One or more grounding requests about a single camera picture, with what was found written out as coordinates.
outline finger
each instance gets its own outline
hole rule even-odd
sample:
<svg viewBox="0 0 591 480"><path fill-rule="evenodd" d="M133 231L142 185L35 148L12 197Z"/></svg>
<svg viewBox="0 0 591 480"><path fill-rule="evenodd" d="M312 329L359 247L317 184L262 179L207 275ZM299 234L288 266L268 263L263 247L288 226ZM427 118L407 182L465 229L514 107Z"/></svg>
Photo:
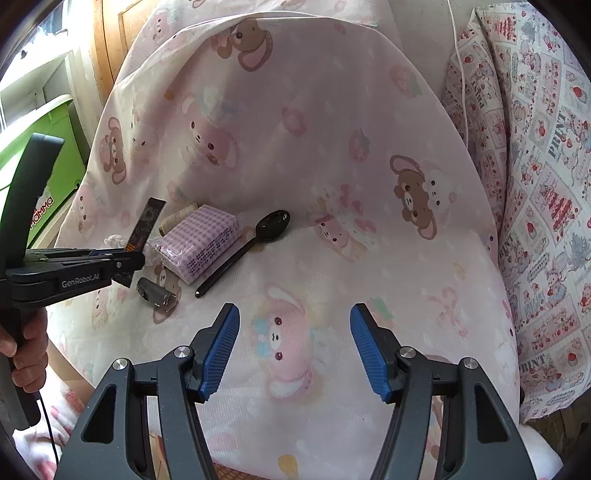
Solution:
<svg viewBox="0 0 591 480"><path fill-rule="evenodd" d="M0 325L0 353L5 356L14 356L17 352L17 343Z"/></svg>
<svg viewBox="0 0 591 480"><path fill-rule="evenodd" d="M43 356L41 361L30 367L21 368L12 371L12 381L17 387L24 387L33 383L37 378L42 377L47 368L47 354Z"/></svg>
<svg viewBox="0 0 591 480"><path fill-rule="evenodd" d="M26 340L39 338L47 332L47 310L39 309L25 324L22 334Z"/></svg>
<svg viewBox="0 0 591 480"><path fill-rule="evenodd" d="M43 371L43 375L37 378L34 382L25 385L22 389L26 393L35 393L42 389L43 385L45 385L45 380L47 378L47 373L45 370Z"/></svg>
<svg viewBox="0 0 591 480"><path fill-rule="evenodd" d="M47 352L48 344L49 338L47 337L47 334L43 335L41 338L28 340L27 343L17 350L17 354L12 360L14 366L17 369L21 369L35 365Z"/></svg>

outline bear print fabric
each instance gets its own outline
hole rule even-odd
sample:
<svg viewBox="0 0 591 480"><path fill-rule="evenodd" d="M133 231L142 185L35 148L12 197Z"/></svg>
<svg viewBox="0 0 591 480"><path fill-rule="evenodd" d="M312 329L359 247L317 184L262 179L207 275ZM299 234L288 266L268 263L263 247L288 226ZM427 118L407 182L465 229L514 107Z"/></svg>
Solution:
<svg viewBox="0 0 591 480"><path fill-rule="evenodd" d="M460 57L468 150L499 230L526 421L591 385L591 85L528 3L477 8ZM464 136L456 56L443 102Z"/></svg>
<svg viewBox="0 0 591 480"><path fill-rule="evenodd" d="M163 26L194 19L164 41L142 30L58 244L128 238L150 196L167 201L162 218L189 203L229 212L242 240L190 286L146 252L134 279L174 291L174 311L148 304L135 283L113 283L50 308L54 343L96 385L115 358L159 359L235 303L236 345L219 391L198 411L217 463L269 479L368 478L374 468L392 406L372 392L351 337L357 302L430 358L477 357L517 420L495 221L424 79L389 38L359 23L293 12L199 22L208 5L162 4ZM350 6L331 4L334 16ZM164 18L161 7L147 25ZM291 213L286 233L196 299L199 283L277 209ZM441 402L432 411L425 480L439 454ZM158 434L157 411L150 417Z"/></svg>

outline beige thread spool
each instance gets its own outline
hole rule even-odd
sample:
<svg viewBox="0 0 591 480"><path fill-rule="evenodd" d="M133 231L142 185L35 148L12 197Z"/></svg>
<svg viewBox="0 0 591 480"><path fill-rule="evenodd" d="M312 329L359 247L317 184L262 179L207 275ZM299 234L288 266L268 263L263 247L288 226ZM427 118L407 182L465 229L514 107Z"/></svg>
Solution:
<svg viewBox="0 0 591 480"><path fill-rule="evenodd" d="M180 222L185 220L185 218L191 215L198 208L199 205L197 205L197 203L192 203L191 205L185 207L181 211L173 213L171 216L166 217L160 224L160 227L158 227L160 235L166 235L169 231L176 227Z"/></svg>

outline plastic spoon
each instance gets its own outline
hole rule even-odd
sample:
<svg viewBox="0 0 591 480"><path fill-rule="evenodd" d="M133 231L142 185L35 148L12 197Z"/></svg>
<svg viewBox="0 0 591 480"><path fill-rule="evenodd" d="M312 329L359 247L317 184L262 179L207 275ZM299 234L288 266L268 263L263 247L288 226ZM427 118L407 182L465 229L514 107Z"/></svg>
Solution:
<svg viewBox="0 0 591 480"><path fill-rule="evenodd" d="M270 213L257 223L255 229L255 236L251 238L240 250L228 258L215 272L213 272L206 281L204 281L197 291L195 296L200 299L213 285L221 278L226 270L240 259L246 252L254 247L259 242L272 242L276 240L287 228L290 223L290 214L285 210L277 210Z"/></svg>

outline cartoon bear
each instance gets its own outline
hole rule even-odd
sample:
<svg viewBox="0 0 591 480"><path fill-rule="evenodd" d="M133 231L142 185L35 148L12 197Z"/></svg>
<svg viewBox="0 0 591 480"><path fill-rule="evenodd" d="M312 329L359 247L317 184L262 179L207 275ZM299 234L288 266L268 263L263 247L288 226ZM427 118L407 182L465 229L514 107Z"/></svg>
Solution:
<svg viewBox="0 0 591 480"><path fill-rule="evenodd" d="M402 218L416 226L418 234L425 240L434 239L437 225L429 208L431 197L424 189L426 180L421 168L412 158L402 155L390 158L390 168L398 175L394 194L402 201Z"/></svg>
<svg viewBox="0 0 591 480"><path fill-rule="evenodd" d="M591 309L591 283L586 283L583 286L583 295L579 301L581 306L581 313L587 313Z"/></svg>
<svg viewBox="0 0 591 480"><path fill-rule="evenodd" d="M161 287L166 288L166 290L174 293L177 297L177 303L168 312L166 311L164 306L154 307L152 319L154 320L154 323L158 325L166 319L168 319L174 313L178 306L178 303L180 302L183 290L181 288L181 285L178 284L180 282L180 279L168 268L162 265L162 263L159 263L154 267L154 274L156 274L156 283Z"/></svg>
<svg viewBox="0 0 591 480"><path fill-rule="evenodd" d="M271 56L273 39L267 30L258 26L254 18L246 18L230 29L226 44L217 48L217 54L228 59L234 48L240 52L240 66L247 72L254 72Z"/></svg>
<svg viewBox="0 0 591 480"><path fill-rule="evenodd" d="M111 179L113 184L119 185L127 176L127 167L123 154L123 135L121 124L114 116L108 122L110 133L100 141L99 157L105 172L113 170Z"/></svg>

